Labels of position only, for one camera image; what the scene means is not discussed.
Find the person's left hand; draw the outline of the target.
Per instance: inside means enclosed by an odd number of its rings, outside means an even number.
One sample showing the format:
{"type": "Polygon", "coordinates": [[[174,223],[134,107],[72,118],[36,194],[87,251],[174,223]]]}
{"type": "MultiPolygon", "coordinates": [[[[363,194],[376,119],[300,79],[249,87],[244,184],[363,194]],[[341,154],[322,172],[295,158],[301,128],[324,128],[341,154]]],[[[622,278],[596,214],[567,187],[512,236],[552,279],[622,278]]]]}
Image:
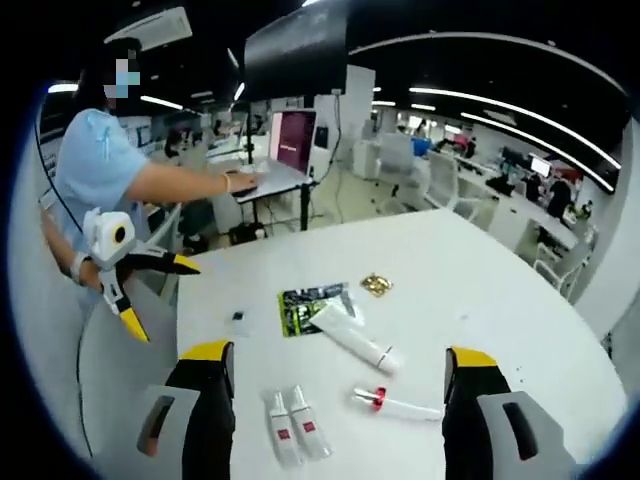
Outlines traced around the person's left hand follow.
{"type": "Polygon", "coordinates": [[[89,287],[98,293],[103,292],[100,281],[99,267],[95,264],[90,255],[77,252],[72,256],[69,266],[69,274],[78,285],[89,287]]]}

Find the person's right hand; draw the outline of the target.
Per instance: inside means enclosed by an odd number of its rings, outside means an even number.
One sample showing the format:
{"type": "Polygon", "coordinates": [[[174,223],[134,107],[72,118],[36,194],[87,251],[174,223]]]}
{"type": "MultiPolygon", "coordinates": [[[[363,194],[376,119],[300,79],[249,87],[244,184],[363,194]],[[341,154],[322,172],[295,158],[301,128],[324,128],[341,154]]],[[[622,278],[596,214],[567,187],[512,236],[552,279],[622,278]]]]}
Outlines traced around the person's right hand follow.
{"type": "Polygon", "coordinates": [[[246,192],[255,190],[261,175],[259,173],[245,173],[245,172],[227,172],[225,174],[227,180],[227,191],[232,194],[239,194],[240,192],[246,192]]]}

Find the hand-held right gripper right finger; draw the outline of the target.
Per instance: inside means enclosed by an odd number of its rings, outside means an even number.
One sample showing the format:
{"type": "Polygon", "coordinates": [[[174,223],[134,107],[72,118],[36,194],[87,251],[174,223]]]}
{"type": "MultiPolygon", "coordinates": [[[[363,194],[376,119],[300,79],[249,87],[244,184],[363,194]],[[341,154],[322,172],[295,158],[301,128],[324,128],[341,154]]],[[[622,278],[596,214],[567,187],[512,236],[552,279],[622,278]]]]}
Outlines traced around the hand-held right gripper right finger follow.
{"type": "Polygon", "coordinates": [[[453,346],[444,383],[447,479],[571,479],[564,431],[531,396],[513,391],[488,354],[453,346]]]}

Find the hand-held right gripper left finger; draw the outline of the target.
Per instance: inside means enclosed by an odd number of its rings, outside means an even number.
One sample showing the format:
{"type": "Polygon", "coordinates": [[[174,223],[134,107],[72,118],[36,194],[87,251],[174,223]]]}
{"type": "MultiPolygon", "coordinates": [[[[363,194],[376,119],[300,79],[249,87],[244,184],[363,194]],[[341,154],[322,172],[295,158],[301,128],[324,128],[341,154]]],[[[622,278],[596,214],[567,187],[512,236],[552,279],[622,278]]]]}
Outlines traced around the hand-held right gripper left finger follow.
{"type": "Polygon", "coordinates": [[[236,420],[234,344],[217,340],[182,354],[163,385],[144,394],[137,479],[229,479],[236,420]]]}

